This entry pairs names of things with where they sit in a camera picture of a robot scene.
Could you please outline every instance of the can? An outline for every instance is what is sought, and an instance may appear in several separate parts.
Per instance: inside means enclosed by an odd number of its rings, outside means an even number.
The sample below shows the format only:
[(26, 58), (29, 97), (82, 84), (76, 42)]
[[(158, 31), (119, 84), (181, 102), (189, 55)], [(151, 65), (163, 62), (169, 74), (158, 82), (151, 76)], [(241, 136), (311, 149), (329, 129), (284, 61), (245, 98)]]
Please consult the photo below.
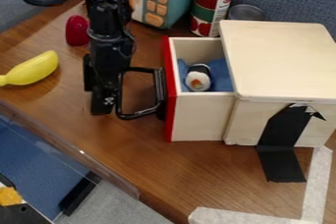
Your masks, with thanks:
[(191, 31), (199, 36), (219, 35), (219, 22), (225, 19), (231, 0), (195, 0)]
[(256, 6), (239, 4), (230, 8), (228, 20), (264, 21), (265, 15)]

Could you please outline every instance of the can label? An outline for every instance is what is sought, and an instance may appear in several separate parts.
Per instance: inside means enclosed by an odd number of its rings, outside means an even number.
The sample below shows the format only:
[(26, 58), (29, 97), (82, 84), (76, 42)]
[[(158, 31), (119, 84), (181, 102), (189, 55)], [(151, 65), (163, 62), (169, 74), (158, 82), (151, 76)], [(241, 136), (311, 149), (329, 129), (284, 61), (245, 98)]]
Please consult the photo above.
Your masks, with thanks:
[(210, 36), (213, 24), (192, 16), (191, 31), (198, 36)]
[(225, 19), (231, 0), (195, 0), (191, 31), (196, 35), (216, 37), (219, 22)]

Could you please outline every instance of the sushi roll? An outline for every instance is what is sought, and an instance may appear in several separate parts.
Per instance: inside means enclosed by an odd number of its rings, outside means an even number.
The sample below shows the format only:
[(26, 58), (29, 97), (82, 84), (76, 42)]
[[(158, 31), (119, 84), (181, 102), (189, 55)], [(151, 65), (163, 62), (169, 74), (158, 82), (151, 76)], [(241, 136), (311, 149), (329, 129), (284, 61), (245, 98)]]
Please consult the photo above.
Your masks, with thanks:
[(188, 69), (187, 87), (194, 92), (207, 91), (211, 87), (210, 67), (206, 64), (194, 64)]

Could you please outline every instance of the yellow object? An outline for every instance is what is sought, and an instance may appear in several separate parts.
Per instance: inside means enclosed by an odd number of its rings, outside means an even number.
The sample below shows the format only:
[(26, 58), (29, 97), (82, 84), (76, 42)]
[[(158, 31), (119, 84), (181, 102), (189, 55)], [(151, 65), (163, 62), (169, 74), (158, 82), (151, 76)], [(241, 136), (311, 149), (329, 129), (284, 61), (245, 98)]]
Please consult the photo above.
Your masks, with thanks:
[(33, 84), (49, 76), (57, 66), (57, 53), (51, 50), (46, 51), (14, 67), (7, 75), (0, 76), (0, 86)]
[(0, 188), (0, 205), (9, 206), (21, 204), (22, 197), (14, 188)]

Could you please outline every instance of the blue cloth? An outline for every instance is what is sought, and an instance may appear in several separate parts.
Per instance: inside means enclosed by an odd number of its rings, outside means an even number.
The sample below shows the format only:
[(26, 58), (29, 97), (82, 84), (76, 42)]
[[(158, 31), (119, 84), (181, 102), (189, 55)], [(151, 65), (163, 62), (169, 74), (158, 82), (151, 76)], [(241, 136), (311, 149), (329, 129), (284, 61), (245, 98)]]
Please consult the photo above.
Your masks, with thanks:
[[(210, 67), (211, 88), (209, 91), (232, 92), (233, 87), (226, 59), (221, 58), (218, 60), (212, 60), (205, 64)], [(182, 59), (178, 59), (178, 66), (181, 80), (181, 90), (182, 92), (190, 92), (185, 82), (189, 66)]]

